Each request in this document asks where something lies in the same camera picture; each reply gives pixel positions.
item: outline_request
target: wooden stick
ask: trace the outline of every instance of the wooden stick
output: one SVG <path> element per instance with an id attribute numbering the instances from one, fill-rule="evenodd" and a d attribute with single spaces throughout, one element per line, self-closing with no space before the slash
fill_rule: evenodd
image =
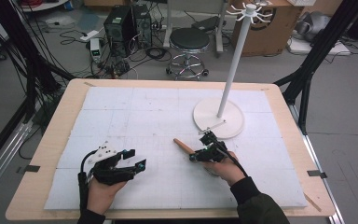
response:
<path id="1" fill-rule="evenodd" d="M 194 154 L 193 149 L 191 149 L 190 147 L 186 146 L 185 143 L 179 141 L 177 138 L 173 138 L 173 142 L 175 142 L 187 154 Z"/>

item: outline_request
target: gray floor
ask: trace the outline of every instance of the gray floor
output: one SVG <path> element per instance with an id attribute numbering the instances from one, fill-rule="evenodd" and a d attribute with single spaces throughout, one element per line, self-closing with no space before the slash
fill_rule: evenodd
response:
<path id="1" fill-rule="evenodd" d="M 42 16 L 49 13 L 62 11 L 51 10 Z M 85 15 L 86 18 L 94 16 L 92 13 L 88 15 L 89 12 L 84 9 L 64 13 L 77 21 L 84 20 Z M 99 30 L 102 23 L 103 19 L 99 19 L 90 29 Z M 84 44 L 60 45 L 62 38 L 59 33 L 45 34 L 52 54 L 70 72 L 88 68 L 89 53 Z M 202 77 L 201 81 L 225 81 L 234 49 L 225 47 L 225 52 L 218 58 L 210 49 L 210 52 L 200 55 L 210 70 L 210 75 Z M 235 81 L 271 83 L 294 72 L 304 59 L 305 56 L 293 55 L 287 50 L 275 57 L 241 58 Z M 135 68 L 136 72 L 130 71 L 128 78 L 173 80 L 172 76 L 165 73 L 166 65 L 167 63 L 156 61 L 143 63 Z M 23 97 L 24 93 L 11 61 L 0 61 L 0 132 Z M 324 62 L 317 70 L 312 80 L 307 128 L 345 223 L 358 224 L 358 54 L 336 57 L 333 63 Z M 38 132 L 24 145 L 21 150 L 23 155 L 32 156 L 40 139 L 41 134 Z M 28 163 L 29 161 L 16 155 L 0 178 L 0 223 L 12 223 L 6 220 L 5 212 L 21 182 L 19 167 Z M 291 218 L 291 222 L 327 223 L 323 218 L 311 217 Z"/>

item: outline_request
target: white coat rack stand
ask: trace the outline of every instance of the white coat rack stand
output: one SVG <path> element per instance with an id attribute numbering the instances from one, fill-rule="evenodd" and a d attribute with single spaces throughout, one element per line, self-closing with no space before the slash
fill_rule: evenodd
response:
<path id="1" fill-rule="evenodd" d="M 243 116 L 242 111 L 234 103 L 227 100 L 229 90 L 231 89 L 232 81 L 235 77 L 235 72 L 237 71 L 238 62 L 240 61 L 241 52 L 243 45 L 246 40 L 246 36 L 249 31 L 251 23 L 254 23 L 253 18 L 256 17 L 263 22 L 260 17 L 268 17 L 271 15 L 262 15 L 259 14 L 261 7 L 253 4 L 245 5 L 243 4 L 244 9 L 236 9 L 234 6 L 231 6 L 236 10 L 236 12 L 227 12 L 231 15 L 242 15 L 237 19 L 237 21 L 242 22 L 240 36 L 238 38 L 237 47 L 235 48 L 234 56 L 232 59 L 231 67 L 229 69 L 229 74 L 223 92 L 223 97 L 220 100 L 219 98 L 210 98 L 200 101 L 193 111 L 193 118 L 196 122 L 200 133 L 205 133 L 208 131 L 213 131 L 216 137 L 220 139 L 228 139 L 234 137 L 242 132 L 245 117 Z"/>

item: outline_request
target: hand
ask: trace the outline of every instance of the hand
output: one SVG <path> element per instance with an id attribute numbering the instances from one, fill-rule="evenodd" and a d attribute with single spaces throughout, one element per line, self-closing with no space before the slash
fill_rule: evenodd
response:
<path id="1" fill-rule="evenodd" d="M 116 193 L 126 184 L 127 181 L 109 186 L 98 182 L 95 178 L 92 178 L 89 183 L 89 200 L 87 202 L 87 209 L 94 213 L 103 215 L 115 199 Z"/>
<path id="2" fill-rule="evenodd" d="M 234 152 L 228 152 L 236 160 L 238 158 L 235 156 Z M 234 164 L 230 158 L 224 158 L 220 162 L 214 161 L 205 161 L 202 165 L 212 170 L 215 174 L 219 175 L 222 179 L 226 180 L 228 185 L 231 187 L 239 180 L 245 178 L 245 174 L 240 170 L 240 168 Z"/>

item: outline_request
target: stool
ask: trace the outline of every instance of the stool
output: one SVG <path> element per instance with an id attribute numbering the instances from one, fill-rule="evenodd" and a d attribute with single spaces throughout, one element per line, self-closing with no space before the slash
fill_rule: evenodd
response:
<path id="1" fill-rule="evenodd" d="M 175 74 L 175 80 L 179 77 L 196 77 L 200 81 L 200 75 L 208 76 L 203 61 L 196 57 L 195 53 L 205 51 L 209 46 L 209 36 L 199 29 L 181 28 L 174 30 L 170 35 L 170 45 L 173 49 L 184 54 L 171 59 L 166 72 Z"/>

